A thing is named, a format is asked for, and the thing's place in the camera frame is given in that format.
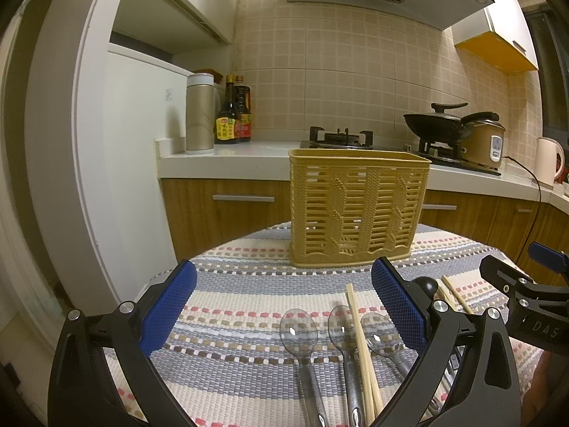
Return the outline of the beige thermos flask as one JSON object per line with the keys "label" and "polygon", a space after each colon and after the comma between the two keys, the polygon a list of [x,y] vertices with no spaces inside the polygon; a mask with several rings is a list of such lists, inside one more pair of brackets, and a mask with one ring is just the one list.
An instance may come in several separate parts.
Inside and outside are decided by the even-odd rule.
{"label": "beige thermos flask", "polygon": [[215,108],[214,77],[210,73],[194,73],[186,88],[185,147],[189,152],[213,149]]}

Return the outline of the wooden chopstick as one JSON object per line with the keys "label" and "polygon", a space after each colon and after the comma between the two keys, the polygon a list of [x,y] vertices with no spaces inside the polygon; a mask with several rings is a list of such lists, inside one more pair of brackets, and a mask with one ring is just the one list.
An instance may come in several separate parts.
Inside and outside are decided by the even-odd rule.
{"label": "wooden chopstick", "polygon": [[448,276],[443,276],[442,281],[447,286],[447,288],[450,290],[450,292],[453,294],[453,296],[457,299],[457,301],[460,303],[460,305],[463,307],[463,310],[465,310],[469,314],[474,314],[473,309],[463,299],[463,297],[460,295],[460,293],[454,288],[452,282],[450,281],[450,278]]}
{"label": "wooden chopstick", "polygon": [[444,300],[448,306],[453,310],[456,311],[457,308],[454,305],[453,299],[450,297],[450,295],[448,295],[447,290],[445,290],[445,288],[441,285],[438,286],[438,296],[441,300]]}

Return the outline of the yellow plastic utensil basket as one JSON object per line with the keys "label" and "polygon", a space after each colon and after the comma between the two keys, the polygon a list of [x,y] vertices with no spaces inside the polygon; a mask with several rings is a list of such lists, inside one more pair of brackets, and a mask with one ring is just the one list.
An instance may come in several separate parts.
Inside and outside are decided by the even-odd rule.
{"label": "yellow plastic utensil basket", "polygon": [[403,151],[289,152],[291,263],[359,266],[408,257],[424,204],[428,159]]}

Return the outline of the red label sauce bottle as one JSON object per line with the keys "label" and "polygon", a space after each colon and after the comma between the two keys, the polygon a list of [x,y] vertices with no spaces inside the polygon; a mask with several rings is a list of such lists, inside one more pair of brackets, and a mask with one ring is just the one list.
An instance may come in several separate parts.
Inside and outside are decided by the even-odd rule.
{"label": "red label sauce bottle", "polygon": [[249,142],[252,138],[251,89],[245,84],[242,75],[236,75],[234,83],[235,107],[241,121],[240,141]]}

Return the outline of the brown rice cooker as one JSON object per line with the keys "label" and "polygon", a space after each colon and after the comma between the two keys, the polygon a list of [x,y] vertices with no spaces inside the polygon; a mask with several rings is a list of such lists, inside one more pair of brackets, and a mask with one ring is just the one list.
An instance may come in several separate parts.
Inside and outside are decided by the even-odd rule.
{"label": "brown rice cooker", "polygon": [[497,170],[504,151],[505,128],[493,120],[471,121],[470,135],[460,144],[463,160]]}

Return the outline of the striped woven table mat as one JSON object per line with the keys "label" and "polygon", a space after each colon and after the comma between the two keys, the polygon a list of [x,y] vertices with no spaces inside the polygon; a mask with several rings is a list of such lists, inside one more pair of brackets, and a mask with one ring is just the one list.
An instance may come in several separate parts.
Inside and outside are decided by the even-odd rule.
{"label": "striped woven table mat", "polygon": [[[279,328],[286,310],[305,310],[317,324],[312,360],[331,426],[347,426],[342,358],[329,340],[328,316],[346,303],[353,283],[359,312],[385,313],[370,282],[371,264],[354,268],[291,266],[289,223],[276,225],[198,255],[198,284],[163,349],[151,361],[198,426],[306,426],[297,361],[283,348]],[[419,225],[410,257],[393,262],[406,280],[432,276],[450,303],[507,316],[506,297],[482,280],[488,254],[513,262],[500,250],[440,228]],[[523,396],[522,425],[550,394],[550,357],[511,339]]]}

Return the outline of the wooden base cabinets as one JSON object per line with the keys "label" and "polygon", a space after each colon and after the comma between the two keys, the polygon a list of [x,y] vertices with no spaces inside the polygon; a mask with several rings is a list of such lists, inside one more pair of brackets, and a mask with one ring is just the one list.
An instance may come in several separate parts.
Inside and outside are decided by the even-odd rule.
{"label": "wooden base cabinets", "polygon": [[305,210],[299,192],[287,181],[165,178],[160,183],[176,258],[191,258],[252,232],[301,218],[310,240],[331,239],[332,224],[346,232],[346,243],[400,241],[411,224],[459,234],[502,251],[537,283],[565,285],[563,276],[531,259],[536,242],[568,250],[568,214],[535,192],[527,201],[488,195],[429,190],[424,205],[406,213],[387,197],[367,202],[363,190],[320,197],[310,192]]}

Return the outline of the white upper left cabinet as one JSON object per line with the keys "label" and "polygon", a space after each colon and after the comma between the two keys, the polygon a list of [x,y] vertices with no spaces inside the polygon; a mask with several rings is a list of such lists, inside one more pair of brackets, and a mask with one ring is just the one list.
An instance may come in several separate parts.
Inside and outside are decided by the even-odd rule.
{"label": "white upper left cabinet", "polygon": [[171,55],[233,42],[237,0],[121,0],[113,31]]}

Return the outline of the white refrigerator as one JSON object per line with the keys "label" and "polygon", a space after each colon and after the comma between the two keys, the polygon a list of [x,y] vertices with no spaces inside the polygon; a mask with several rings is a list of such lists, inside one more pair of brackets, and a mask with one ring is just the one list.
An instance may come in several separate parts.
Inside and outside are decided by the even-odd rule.
{"label": "white refrigerator", "polygon": [[158,141],[182,142],[189,72],[142,52],[108,47],[103,95],[106,174],[124,264],[113,283],[132,299],[176,265],[158,178]]}

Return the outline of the orange bottom wall cabinet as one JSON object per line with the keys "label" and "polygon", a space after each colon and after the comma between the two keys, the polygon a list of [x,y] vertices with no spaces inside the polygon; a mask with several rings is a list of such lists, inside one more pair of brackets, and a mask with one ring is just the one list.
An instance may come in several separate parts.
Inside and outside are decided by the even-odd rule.
{"label": "orange bottom wall cabinet", "polygon": [[495,0],[451,29],[457,48],[504,73],[539,69],[530,29],[518,0]]}

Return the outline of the black gas stove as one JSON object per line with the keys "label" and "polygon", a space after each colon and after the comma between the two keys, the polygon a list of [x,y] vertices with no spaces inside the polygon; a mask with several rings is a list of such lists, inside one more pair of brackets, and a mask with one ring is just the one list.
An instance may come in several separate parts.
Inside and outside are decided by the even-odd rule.
{"label": "black gas stove", "polygon": [[411,144],[403,144],[400,147],[381,146],[374,144],[374,135],[370,130],[363,130],[359,133],[352,133],[348,128],[336,131],[325,130],[320,126],[311,126],[309,137],[301,141],[299,148],[329,148],[329,149],[359,149],[360,151],[404,151],[427,158],[432,164],[439,166],[453,167],[500,176],[498,168],[483,166],[481,164],[468,162],[465,159],[454,156],[454,148],[449,146],[439,146],[435,144],[427,152],[417,151]]}

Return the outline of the pink electric kettle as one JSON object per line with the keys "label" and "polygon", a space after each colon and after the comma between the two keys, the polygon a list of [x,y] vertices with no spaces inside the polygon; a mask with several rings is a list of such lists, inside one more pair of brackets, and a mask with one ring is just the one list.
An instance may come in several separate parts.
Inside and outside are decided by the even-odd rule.
{"label": "pink electric kettle", "polygon": [[559,142],[547,137],[537,139],[534,174],[540,183],[554,187],[564,164],[564,150]]}

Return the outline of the wooden chopstick across spoons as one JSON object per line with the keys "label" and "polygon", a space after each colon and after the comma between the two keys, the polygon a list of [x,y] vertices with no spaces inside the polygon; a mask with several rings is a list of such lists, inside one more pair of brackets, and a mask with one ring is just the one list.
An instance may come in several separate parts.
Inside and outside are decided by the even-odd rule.
{"label": "wooden chopstick across spoons", "polygon": [[365,404],[365,414],[367,425],[371,426],[375,419],[384,409],[384,402],[379,389],[375,369],[371,361],[370,351],[367,340],[363,333],[359,306],[355,296],[355,289],[352,283],[346,286],[346,298],[352,314],[354,330],[356,334],[357,350],[360,359],[360,368],[363,384],[363,403]]}

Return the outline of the black wok with lid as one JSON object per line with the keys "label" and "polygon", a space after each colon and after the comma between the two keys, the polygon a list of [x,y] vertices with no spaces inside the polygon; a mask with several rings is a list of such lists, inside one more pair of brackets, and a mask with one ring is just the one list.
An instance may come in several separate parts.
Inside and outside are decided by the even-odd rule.
{"label": "black wok with lid", "polygon": [[476,121],[500,120],[500,116],[491,111],[477,112],[464,117],[447,112],[447,110],[460,109],[467,105],[468,102],[455,104],[433,102],[431,104],[432,113],[407,113],[403,117],[406,125],[420,140],[429,143],[458,144],[470,136]]}

